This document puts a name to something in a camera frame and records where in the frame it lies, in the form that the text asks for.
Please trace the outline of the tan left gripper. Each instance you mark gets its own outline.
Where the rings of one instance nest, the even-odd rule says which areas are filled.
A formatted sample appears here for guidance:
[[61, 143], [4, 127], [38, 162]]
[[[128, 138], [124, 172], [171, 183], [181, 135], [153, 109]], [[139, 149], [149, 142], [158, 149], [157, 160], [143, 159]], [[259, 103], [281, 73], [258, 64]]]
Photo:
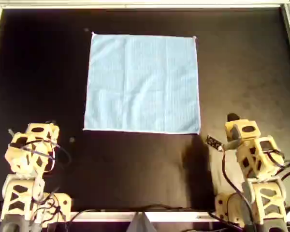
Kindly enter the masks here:
[[59, 127], [54, 123], [30, 123], [26, 129], [26, 133], [32, 135], [37, 140], [56, 145], [59, 136]]

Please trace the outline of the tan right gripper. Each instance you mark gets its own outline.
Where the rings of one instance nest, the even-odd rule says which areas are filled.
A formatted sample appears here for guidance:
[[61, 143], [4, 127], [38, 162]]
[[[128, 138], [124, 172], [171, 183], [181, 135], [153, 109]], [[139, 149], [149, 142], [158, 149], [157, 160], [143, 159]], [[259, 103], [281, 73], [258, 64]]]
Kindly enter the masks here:
[[241, 119], [236, 113], [229, 113], [227, 115], [227, 122], [225, 123], [225, 132], [227, 141], [234, 140], [233, 138], [233, 126], [236, 121], [237, 139], [240, 141], [249, 140], [260, 137], [260, 130], [256, 121], [250, 121], [248, 119]]

